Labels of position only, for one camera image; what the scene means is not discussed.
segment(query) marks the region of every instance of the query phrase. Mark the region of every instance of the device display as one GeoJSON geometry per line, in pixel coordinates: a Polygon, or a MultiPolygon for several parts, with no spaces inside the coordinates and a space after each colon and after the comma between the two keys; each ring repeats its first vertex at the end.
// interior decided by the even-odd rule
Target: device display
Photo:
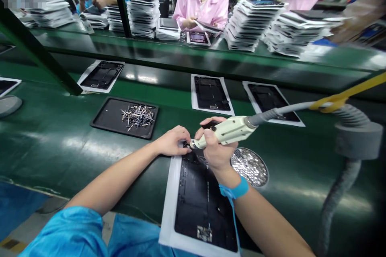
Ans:
{"type": "Polygon", "coordinates": [[[80,85],[107,90],[122,68],[123,64],[102,61],[80,85]]]}
{"type": "Polygon", "coordinates": [[[194,83],[199,108],[230,111],[220,79],[195,76],[194,83]]]}
{"type": "MultiPolygon", "coordinates": [[[[289,105],[274,86],[248,84],[248,88],[250,89],[253,97],[259,105],[261,112],[266,112],[267,110],[273,108],[281,108],[289,105]]],[[[283,116],[277,117],[276,119],[293,122],[301,121],[294,112],[289,112],[283,116]]]]}
{"type": "Polygon", "coordinates": [[[205,23],[205,22],[198,21],[198,20],[196,20],[196,22],[199,23],[203,28],[212,31],[213,33],[215,33],[215,32],[219,33],[219,32],[223,32],[224,31],[223,29],[220,29],[217,26],[214,26],[214,25],[212,25],[210,23],[205,23]]]}
{"type": "Polygon", "coordinates": [[[203,150],[195,149],[182,156],[175,231],[233,252],[238,251],[232,207],[229,200],[221,195],[203,150]]]}
{"type": "Polygon", "coordinates": [[[253,5],[264,5],[264,6],[284,6],[284,3],[278,2],[275,0],[247,0],[248,2],[252,3],[253,5]]]}
{"type": "Polygon", "coordinates": [[[203,32],[186,32],[188,44],[210,46],[208,34],[203,32]]]}
{"type": "Polygon", "coordinates": [[[11,50],[15,46],[10,46],[10,45],[0,45],[0,54],[7,52],[8,50],[11,50]]]}
{"type": "Polygon", "coordinates": [[[17,85],[16,81],[0,80],[0,95],[15,85],[17,85]]]}
{"type": "Polygon", "coordinates": [[[101,9],[99,10],[97,7],[95,7],[94,5],[91,5],[90,7],[88,7],[87,9],[85,9],[83,11],[83,13],[90,13],[90,14],[94,14],[94,15],[101,15],[103,12],[105,12],[106,9],[101,9]]]}

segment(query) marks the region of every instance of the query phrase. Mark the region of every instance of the black tray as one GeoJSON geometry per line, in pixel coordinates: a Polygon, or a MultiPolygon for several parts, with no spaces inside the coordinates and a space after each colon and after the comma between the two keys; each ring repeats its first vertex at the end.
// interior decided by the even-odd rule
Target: black tray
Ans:
{"type": "Polygon", "coordinates": [[[194,83],[199,108],[230,111],[220,79],[195,76],[194,83]]]}
{"type": "MultiPolygon", "coordinates": [[[[265,86],[264,84],[248,84],[248,88],[251,91],[253,98],[259,105],[261,112],[273,108],[281,108],[289,105],[289,103],[281,96],[278,89],[275,86],[265,86]]],[[[300,122],[296,113],[289,112],[278,116],[278,120],[287,120],[292,122],[300,122]]]]}
{"type": "Polygon", "coordinates": [[[113,133],[120,133],[123,135],[129,135],[132,137],[138,137],[141,139],[151,139],[153,135],[154,126],[156,125],[158,115],[158,106],[148,104],[145,102],[138,102],[134,100],[128,100],[125,98],[108,97],[103,103],[101,109],[90,123],[90,126],[103,129],[105,131],[111,131],[113,133]],[[127,121],[122,122],[122,112],[126,111],[128,106],[133,105],[146,105],[153,107],[154,109],[154,124],[146,127],[133,126],[129,131],[127,128],[127,121]]]}

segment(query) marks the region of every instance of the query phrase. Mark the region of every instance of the white foam sheet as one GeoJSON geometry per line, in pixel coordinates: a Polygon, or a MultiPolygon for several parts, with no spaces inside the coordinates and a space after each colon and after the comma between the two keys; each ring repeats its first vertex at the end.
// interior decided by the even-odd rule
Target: white foam sheet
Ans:
{"type": "MultiPolygon", "coordinates": [[[[281,91],[279,90],[279,88],[276,85],[273,85],[273,84],[262,84],[262,83],[258,83],[258,82],[243,81],[242,85],[244,86],[244,89],[245,89],[245,91],[248,94],[249,100],[252,103],[252,106],[253,106],[253,108],[254,108],[254,110],[255,110],[255,112],[257,114],[261,113],[262,111],[261,111],[259,105],[257,104],[257,102],[255,101],[255,98],[253,97],[253,94],[252,94],[252,92],[250,91],[250,89],[248,87],[249,84],[273,86],[280,93],[280,95],[284,98],[284,100],[288,103],[288,101],[286,100],[286,98],[284,97],[284,95],[281,93],[281,91]]],[[[277,124],[288,124],[288,125],[300,126],[300,127],[305,127],[306,126],[301,119],[300,119],[300,122],[293,122],[293,121],[287,121],[287,120],[269,120],[268,122],[277,123],[277,124]]]]}
{"type": "Polygon", "coordinates": [[[14,82],[16,82],[16,84],[14,84],[9,89],[7,89],[2,94],[0,94],[0,97],[5,96],[7,93],[9,93],[11,90],[13,90],[15,87],[17,87],[21,83],[21,80],[17,80],[17,79],[14,79],[14,78],[3,78],[3,77],[0,77],[0,80],[7,80],[7,81],[14,81],[14,82]]]}
{"type": "Polygon", "coordinates": [[[224,248],[205,243],[204,241],[179,234],[174,230],[181,162],[181,156],[172,157],[170,161],[164,211],[162,214],[161,232],[158,242],[162,245],[184,250],[203,257],[241,257],[240,250],[238,252],[232,252],[224,248]]]}
{"type": "Polygon", "coordinates": [[[232,103],[230,102],[228,90],[226,89],[226,86],[225,86],[224,78],[217,78],[217,77],[213,77],[213,76],[192,74],[191,78],[190,78],[190,81],[191,81],[191,90],[192,90],[192,109],[202,110],[202,111],[206,111],[206,112],[212,112],[212,113],[215,113],[215,114],[226,114],[226,115],[231,115],[231,116],[235,115],[232,103]],[[196,86],[195,86],[195,83],[194,83],[194,77],[195,76],[219,79],[220,82],[221,82],[222,88],[224,89],[225,97],[229,101],[230,111],[226,111],[226,110],[210,110],[210,109],[208,110],[208,109],[199,108],[198,107],[198,101],[197,101],[196,86]]]}
{"type": "Polygon", "coordinates": [[[108,60],[95,60],[95,62],[93,64],[91,64],[84,72],[83,74],[81,75],[81,77],[79,78],[77,84],[83,89],[83,90],[86,90],[86,91],[90,91],[90,92],[101,92],[101,93],[109,93],[111,91],[111,89],[113,88],[115,82],[117,81],[117,78],[118,76],[121,74],[123,68],[121,69],[121,72],[117,74],[117,76],[115,77],[115,79],[112,81],[110,87],[106,90],[103,90],[103,89],[100,89],[100,88],[91,88],[91,87],[88,87],[88,86],[82,86],[80,85],[82,83],[83,80],[86,79],[86,77],[94,70],[95,67],[98,66],[99,63],[101,63],[102,61],[106,61],[106,62],[114,62],[114,63],[120,63],[120,64],[123,64],[125,65],[125,63],[123,61],[108,61],[108,60]]]}

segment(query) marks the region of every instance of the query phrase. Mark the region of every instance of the pile of screws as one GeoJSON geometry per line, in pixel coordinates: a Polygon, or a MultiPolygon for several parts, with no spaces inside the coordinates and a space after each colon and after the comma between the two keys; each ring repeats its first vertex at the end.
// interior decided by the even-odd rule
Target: pile of screws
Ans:
{"type": "Polygon", "coordinates": [[[131,130],[132,127],[139,128],[141,127],[147,127],[154,124],[154,112],[152,111],[155,109],[151,106],[144,106],[144,105],[136,105],[132,107],[128,107],[127,111],[122,112],[122,122],[127,121],[127,128],[129,128],[127,131],[131,130]]]}

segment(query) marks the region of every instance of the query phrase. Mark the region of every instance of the circuit board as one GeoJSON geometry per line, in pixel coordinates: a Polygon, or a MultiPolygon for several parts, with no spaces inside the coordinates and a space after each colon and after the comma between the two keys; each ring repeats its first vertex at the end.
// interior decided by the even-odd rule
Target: circuit board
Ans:
{"type": "Polygon", "coordinates": [[[182,156],[175,231],[238,251],[232,207],[221,195],[202,150],[182,156]]]}

